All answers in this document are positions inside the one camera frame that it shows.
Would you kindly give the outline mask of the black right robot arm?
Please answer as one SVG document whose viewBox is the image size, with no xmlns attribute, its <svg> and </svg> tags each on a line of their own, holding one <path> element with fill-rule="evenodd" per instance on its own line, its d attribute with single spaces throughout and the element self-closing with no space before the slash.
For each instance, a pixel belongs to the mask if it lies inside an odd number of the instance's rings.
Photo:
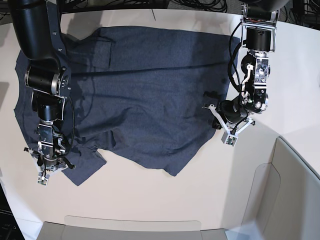
<svg viewBox="0 0 320 240">
<path fill-rule="evenodd" d="M 31 106 L 39 117 L 37 148 L 25 151 L 37 159 L 37 182 L 46 186 L 49 172 L 75 168 L 67 159 L 73 142 L 56 126 L 64 121 L 66 103 L 72 102 L 59 4 L 56 0 L 10 0 L 8 8 L 19 46 L 29 60 L 24 83 L 32 89 Z"/>
</svg>

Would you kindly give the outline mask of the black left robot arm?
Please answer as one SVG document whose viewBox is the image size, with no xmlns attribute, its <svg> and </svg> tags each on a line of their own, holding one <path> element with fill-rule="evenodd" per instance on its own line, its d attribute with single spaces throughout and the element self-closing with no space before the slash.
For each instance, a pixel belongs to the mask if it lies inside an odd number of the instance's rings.
<svg viewBox="0 0 320 240">
<path fill-rule="evenodd" d="M 222 142 L 234 146 L 239 134 L 254 125 L 253 114 L 262 114 L 268 107 L 267 79 L 270 75 L 268 53 L 276 50 L 276 29 L 280 10 L 286 0 L 244 0 L 240 42 L 229 50 L 227 73 L 238 92 L 233 100 L 206 105 L 213 114 L 212 127 L 223 130 Z"/>
</svg>

